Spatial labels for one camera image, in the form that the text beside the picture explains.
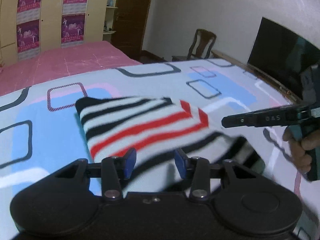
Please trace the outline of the right hand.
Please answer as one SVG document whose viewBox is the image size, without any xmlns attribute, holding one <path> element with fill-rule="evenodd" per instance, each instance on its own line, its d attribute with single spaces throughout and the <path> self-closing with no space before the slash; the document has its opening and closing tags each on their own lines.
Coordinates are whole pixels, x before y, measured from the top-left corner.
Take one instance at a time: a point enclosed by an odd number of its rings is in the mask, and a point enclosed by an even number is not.
<svg viewBox="0 0 320 240">
<path fill-rule="evenodd" d="M 283 134 L 283 140 L 289 144 L 292 163 L 300 173 L 308 173 L 311 170 L 312 158 L 305 153 L 299 141 L 296 141 L 287 127 Z"/>
</svg>

